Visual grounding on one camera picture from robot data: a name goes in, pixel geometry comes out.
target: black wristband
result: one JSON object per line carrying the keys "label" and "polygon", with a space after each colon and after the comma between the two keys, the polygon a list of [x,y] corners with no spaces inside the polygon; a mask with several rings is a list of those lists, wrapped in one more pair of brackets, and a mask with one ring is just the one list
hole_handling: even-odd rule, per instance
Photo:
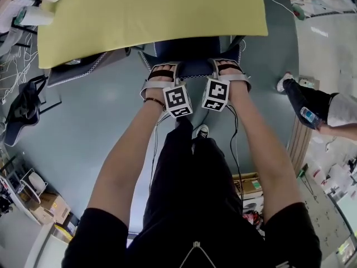
{"label": "black wristband", "polygon": [[166,111],[166,105],[163,104],[160,100],[158,100],[156,98],[147,97],[147,98],[145,98],[144,103],[147,102],[147,101],[155,101],[155,102],[157,102],[158,104],[160,104],[163,107],[163,111],[164,112]]}

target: chair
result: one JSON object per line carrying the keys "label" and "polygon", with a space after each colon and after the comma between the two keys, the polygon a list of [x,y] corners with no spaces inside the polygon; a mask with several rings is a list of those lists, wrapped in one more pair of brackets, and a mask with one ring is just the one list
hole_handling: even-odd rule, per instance
{"label": "chair", "polygon": [[40,120],[40,115],[53,109],[62,101],[40,111],[40,107],[46,103],[41,103],[38,95],[46,84],[47,77],[37,76],[27,83],[20,84],[19,95],[12,102],[7,118],[4,143],[10,147],[14,146],[24,134],[25,128],[36,125]]}
{"label": "chair", "polygon": [[226,52],[220,52],[219,37],[196,37],[170,41],[155,42],[156,56],[139,51],[145,66],[149,71],[154,65],[169,61],[182,61],[178,70],[181,79],[203,78],[212,74],[209,58],[236,60],[240,63],[242,47],[239,45],[243,36],[233,39]]}
{"label": "chair", "polygon": [[62,64],[51,69],[47,87],[82,78],[130,55],[130,48],[106,51],[80,59],[78,64]]}

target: plastic bottle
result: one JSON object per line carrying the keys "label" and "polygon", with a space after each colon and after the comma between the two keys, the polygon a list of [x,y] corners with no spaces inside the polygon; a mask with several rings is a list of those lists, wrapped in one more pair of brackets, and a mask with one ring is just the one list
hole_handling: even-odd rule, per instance
{"label": "plastic bottle", "polygon": [[303,118],[308,120],[315,128],[320,127],[322,120],[306,107],[301,108],[300,114]]}

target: black pants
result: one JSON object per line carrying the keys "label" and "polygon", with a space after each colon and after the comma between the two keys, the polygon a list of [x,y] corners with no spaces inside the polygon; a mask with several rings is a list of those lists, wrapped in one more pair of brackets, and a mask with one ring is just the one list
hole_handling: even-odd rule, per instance
{"label": "black pants", "polygon": [[302,87],[293,79],[285,80],[283,87],[302,124],[311,129],[315,129],[308,120],[301,116],[300,111],[302,107],[306,107],[320,119],[327,122],[331,100],[338,93],[327,94],[320,90]]}
{"label": "black pants", "polygon": [[144,228],[183,210],[226,206],[242,214],[242,201],[223,152],[211,138],[192,140],[192,130],[191,122],[184,117],[167,134],[146,204]]}

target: table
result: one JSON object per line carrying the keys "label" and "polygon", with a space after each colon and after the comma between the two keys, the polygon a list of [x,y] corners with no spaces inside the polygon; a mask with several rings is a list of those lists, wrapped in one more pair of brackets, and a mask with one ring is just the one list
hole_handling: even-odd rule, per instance
{"label": "table", "polygon": [[267,36],[263,0],[60,0],[38,28],[40,68],[108,50],[186,37]]}

